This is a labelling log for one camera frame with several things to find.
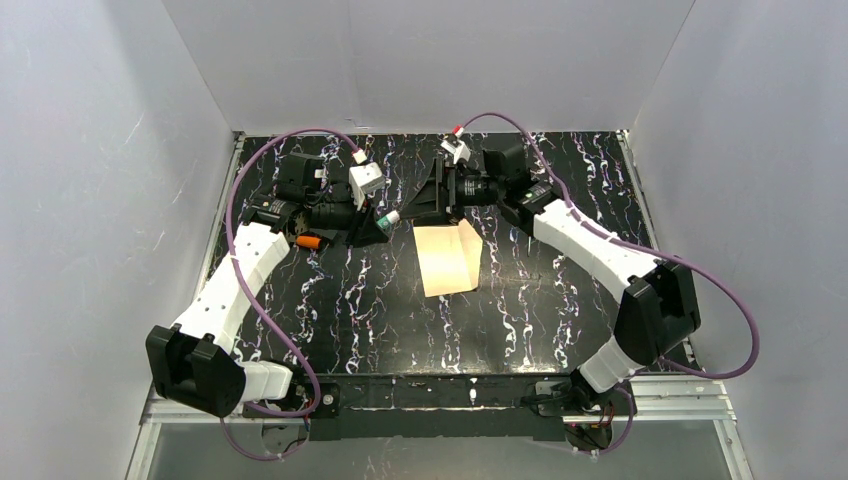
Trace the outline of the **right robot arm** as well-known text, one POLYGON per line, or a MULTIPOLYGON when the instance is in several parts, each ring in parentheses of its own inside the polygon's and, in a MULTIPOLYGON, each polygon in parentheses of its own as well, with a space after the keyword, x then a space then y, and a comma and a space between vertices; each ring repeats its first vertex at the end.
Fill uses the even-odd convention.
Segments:
POLYGON ((472 206, 496 206, 513 226, 547 244, 619 298, 611 337, 554 387, 573 399, 598 397, 648 367, 701 325, 689 268, 617 245, 617 235, 566 203, 561 188, 534 178, 524 147, 486 149, 483 170, 466 166, 464 144, 443 144, 452 157, 435 160, 426 182, 401 211, 379 220, 416 227, 460 223, 472 206))

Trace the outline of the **white envelope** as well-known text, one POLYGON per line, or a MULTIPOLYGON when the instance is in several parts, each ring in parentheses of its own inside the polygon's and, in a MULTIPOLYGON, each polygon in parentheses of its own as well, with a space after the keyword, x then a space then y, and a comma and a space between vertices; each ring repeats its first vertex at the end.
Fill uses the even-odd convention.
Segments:
POLYGON ((483 239, 467 219, 452 226, 416 226, 413 234, 426 297, 479 286, 483 239))

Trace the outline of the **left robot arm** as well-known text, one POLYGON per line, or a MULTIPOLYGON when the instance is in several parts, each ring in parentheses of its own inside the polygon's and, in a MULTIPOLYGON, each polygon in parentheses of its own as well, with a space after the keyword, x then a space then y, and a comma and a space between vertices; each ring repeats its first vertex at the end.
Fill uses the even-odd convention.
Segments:
POLYGON ((155 326, 145 347, 156 393, 223 418, 246 402, 282 400, 298 372, 281 361, 237 361, 231 353, 258 291, 292 245, 316 230, 344 232, 348 247, 385 243, 369 195, 381 189, 380 167, 354 155, 346 180, 327 177, 319 156, 289 154, 280 178, 254 194, 233 235, 237 256, 222 260, 191 305, 169 327, 155 326))

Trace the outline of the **white green glue stick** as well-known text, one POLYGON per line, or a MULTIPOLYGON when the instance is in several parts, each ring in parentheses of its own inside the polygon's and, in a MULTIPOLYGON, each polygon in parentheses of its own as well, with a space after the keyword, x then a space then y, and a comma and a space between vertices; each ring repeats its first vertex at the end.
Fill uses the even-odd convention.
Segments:
POLYGON ((377 220, 377 226, 383 232, 390 232, 392 228, 401 220, 401 216, 398 211, 392 210, 386 215, 380 217, 377 220))

